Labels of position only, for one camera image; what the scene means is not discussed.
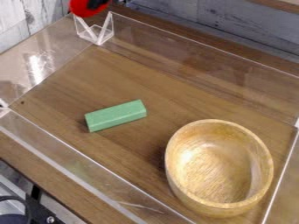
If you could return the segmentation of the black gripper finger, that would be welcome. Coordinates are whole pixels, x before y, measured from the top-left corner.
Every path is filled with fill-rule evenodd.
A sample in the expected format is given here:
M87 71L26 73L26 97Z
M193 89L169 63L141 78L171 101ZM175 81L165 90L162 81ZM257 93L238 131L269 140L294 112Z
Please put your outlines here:
M105 6L110 0L89 0L87 7L91 10L98 9L101 6Z

